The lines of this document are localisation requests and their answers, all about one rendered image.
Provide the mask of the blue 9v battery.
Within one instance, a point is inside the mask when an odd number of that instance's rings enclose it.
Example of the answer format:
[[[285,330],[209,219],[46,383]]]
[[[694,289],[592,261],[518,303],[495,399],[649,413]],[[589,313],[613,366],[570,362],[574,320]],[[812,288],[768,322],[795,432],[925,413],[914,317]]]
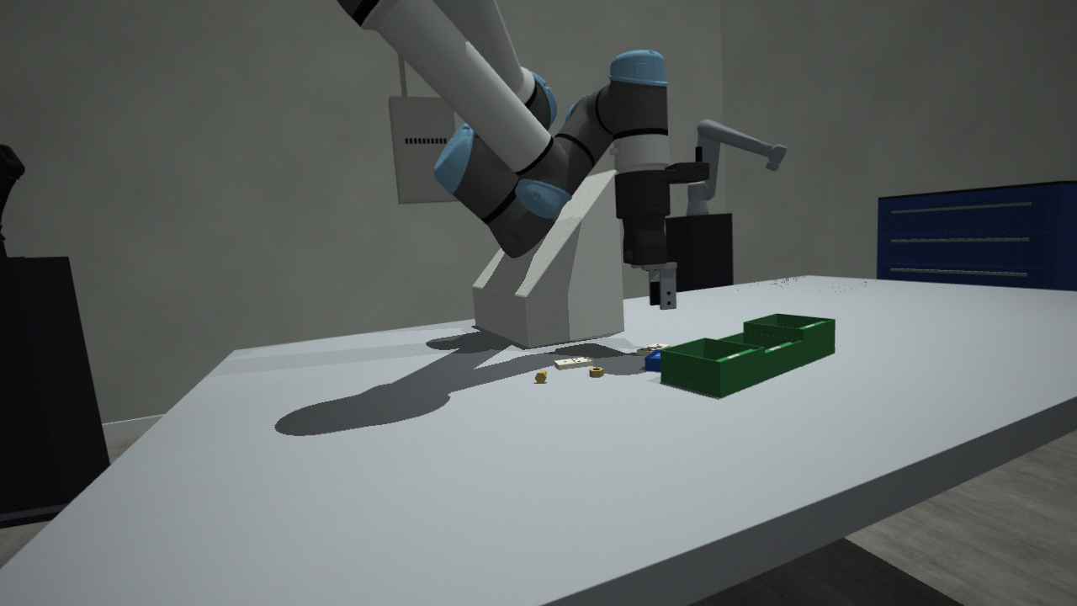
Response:
[[[646,371],[661,372],[661,350],[657,349],[651,352],[649,356],[645,358],[645,369]]]

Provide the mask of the white domino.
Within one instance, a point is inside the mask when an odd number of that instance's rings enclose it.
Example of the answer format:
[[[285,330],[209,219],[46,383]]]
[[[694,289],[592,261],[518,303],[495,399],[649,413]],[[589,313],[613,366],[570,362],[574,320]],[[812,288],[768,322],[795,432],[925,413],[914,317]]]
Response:
[[[668,344],[655,343],[655,344],[647,346],[647,348],[637,349],[637,354],[643,354],[644,356],[649,356],[651,352],[654,352],[654,350],[663,349],[663,348],[670,348],[670,347],[671,346],[668,346]]]
[[[555,360],[554,366],[557,369],[573,369],[581,367],[592,367],[595,361],[589,357],[582,357],[576,360]]]

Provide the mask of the green three-compartment bin rack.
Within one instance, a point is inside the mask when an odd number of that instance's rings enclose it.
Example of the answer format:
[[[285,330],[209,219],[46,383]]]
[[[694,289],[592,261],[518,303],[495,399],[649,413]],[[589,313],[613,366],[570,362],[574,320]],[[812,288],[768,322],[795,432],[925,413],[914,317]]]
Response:
[[[757,318],[719,340],[661,349],[661,382],[722,398],[833,354],[835,333],[830,318]]]

